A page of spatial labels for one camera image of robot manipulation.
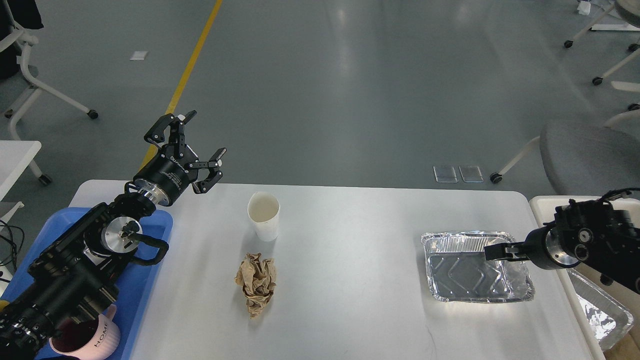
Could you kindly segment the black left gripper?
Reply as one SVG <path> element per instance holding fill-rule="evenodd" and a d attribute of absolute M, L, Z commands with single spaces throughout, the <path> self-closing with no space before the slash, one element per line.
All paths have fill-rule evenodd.
<path fill-rule="evenodd" d="M 133 183 L 138 189 L 153 194 L 152 201 L 157 205 L 170 207 L 191 185 L 195 194 L 206 194 L 223 177 L 221 159 L 227 152 L 226 147 L 218 148 L 208 161 L 199 161 L 198 155 L 187 149 L 185 126 L 197 114 L 196 110 L 165 114 L 144 134 L 144 141 L 159 153 L 135 174 Z M 208 170 L 208 175 L 198 180 L 201 170 Z"/>

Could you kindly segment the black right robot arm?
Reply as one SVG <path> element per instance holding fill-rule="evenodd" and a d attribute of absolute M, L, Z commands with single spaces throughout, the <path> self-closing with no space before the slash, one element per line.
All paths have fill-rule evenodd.
<path fill-rule="evenodd" d="M 532 262 L 545 271 L 559 271 L 585 264 L 599 272 L 604 285 L 617 283 L 639 292 L 639 229 L 627 210 L 613 203 L 628 198 L 635 187 L 606 192 L 589 200 L 570 198 L 554 209 L 544 222 L 516 243 L 484 247 L 487 261 Z"/>

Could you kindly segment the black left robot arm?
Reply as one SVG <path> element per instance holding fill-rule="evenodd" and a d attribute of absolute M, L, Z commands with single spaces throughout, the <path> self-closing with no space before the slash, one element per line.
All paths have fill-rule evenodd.
<path fill-rule="evenodd" d="M 144 135 L 157 152 L 124 192 L 92 207 L 29 265 L 32 284 L 1 311 L 2 356 L 33 360 L 64 321 L 94 321 L 113 305 L 128 265 L 153 266 L 166 256 L 169 244 L 145 235 L 141 220 L 171 207 L 188 187 L 205 194 L 223 177 L 224 146 L 202 161 L 186 143 L 196 114 L 161 116 Z"/>

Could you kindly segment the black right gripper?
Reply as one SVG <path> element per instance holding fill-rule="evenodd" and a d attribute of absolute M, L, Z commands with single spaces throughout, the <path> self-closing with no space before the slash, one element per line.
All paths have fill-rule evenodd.
<path fill-rule="evenodd" d="M 570 269 L 581 263 L 578 258 L 562 248 L 560 240 L 553 233 L 553 227 L 548 225 L 530 231 L 522 248 L 521 243 L 490 244 L 484 247 L 484 256 L 487 261 L 529 260 L 546 271 Z"/>

